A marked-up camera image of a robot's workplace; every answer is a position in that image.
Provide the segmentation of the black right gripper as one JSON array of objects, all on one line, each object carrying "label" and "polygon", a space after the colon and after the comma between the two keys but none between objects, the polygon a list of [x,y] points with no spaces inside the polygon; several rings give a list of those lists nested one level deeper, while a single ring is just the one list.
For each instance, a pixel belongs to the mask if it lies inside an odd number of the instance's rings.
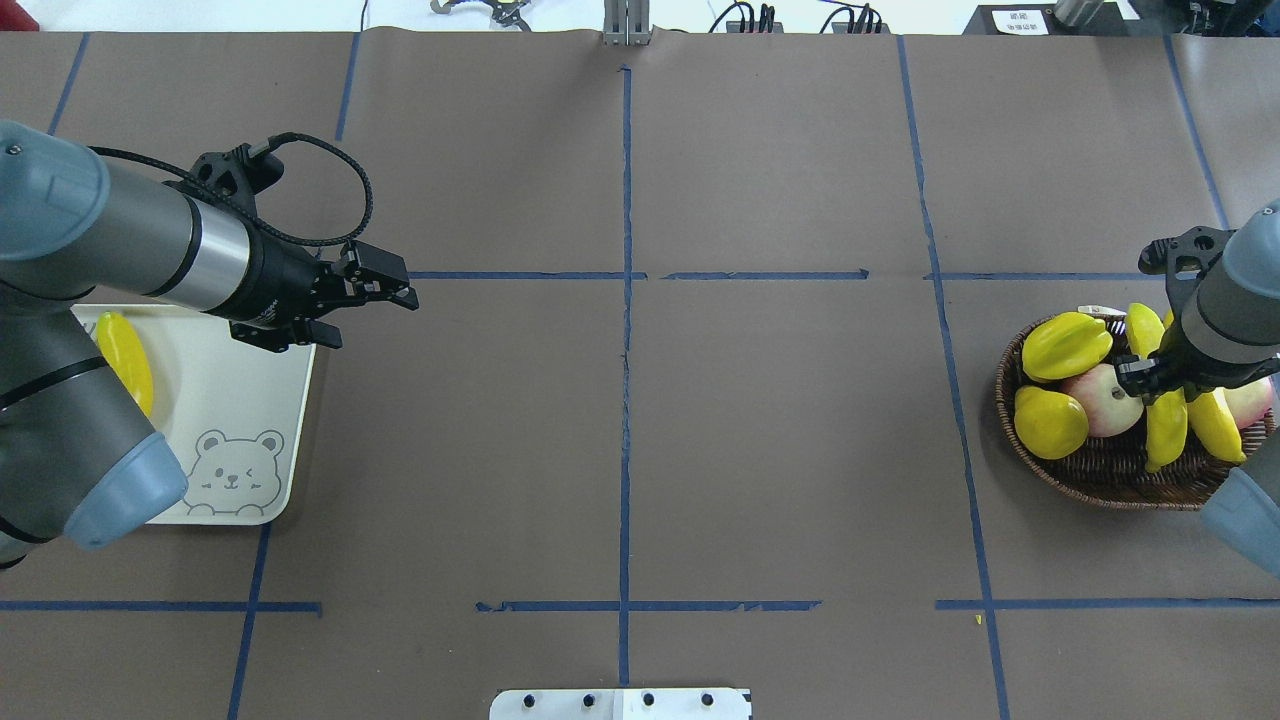
[{"label": "black right gripper", "polygon": [[1277,343],[1235,345],[1229,350],[1242,351],[1245,361],[1211,356],[1189,341],[1166,341],[1155,357],[1116,356],[1115,375],[1125,395],[1139,398],[1143,404],[1153,404],[1160,396],[1175,389],[1236,389],[1279,370]]}]

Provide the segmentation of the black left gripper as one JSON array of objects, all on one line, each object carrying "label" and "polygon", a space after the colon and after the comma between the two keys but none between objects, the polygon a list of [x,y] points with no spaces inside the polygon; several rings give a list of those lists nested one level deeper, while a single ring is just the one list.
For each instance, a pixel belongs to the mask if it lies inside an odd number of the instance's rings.
[{"label": "black left gripper", "polygon": [[340,329],[323,320],[326,314],[379,302],[420,309],[398,254],[361,241],[347,243],[340,274],[351,287],[321,290],[326,269],[300,246],[252,233],[244,277],[228,300],[230,337],[275,354],[293,346],[343,348]]}]

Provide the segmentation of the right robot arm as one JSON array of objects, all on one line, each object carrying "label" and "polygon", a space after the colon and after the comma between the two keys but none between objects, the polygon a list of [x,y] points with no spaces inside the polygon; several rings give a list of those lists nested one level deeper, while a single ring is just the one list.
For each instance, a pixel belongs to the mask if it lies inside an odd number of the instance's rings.
[{"label": "right robot arm", "polygon": [[[1139,270],[1162,275],[1172,327],[1147,359],[1116,374],[1132,397],[1235,389],[1277,374],[1279,214],[1272,200],[1238,229],[1194,227],[1149,242]],[[1279,570],[1277,436],[1229,471],[1201,510],[1203,524],[1257,568]]]}]

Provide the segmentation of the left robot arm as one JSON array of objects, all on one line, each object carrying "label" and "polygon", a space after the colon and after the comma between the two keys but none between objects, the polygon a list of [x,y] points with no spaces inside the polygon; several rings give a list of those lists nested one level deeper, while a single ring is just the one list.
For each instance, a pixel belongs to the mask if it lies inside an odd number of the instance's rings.
[{"label": "left robot arm", "polygon": [[[329,313],[390,302],[416,310],[404,259],[362,241],[372,184],[347,152],[284,132],[201,155],[189,169],[87,146],[14,120],[3,141],[3,568],[67,537],[111,544],[180,501],[170,445],[131,397],[74,306],[106,287],[221,318],[232,338],[282,352],[342,346]],[[285,233],[256,199],[307,143],[357,177],[357,225]]]}]

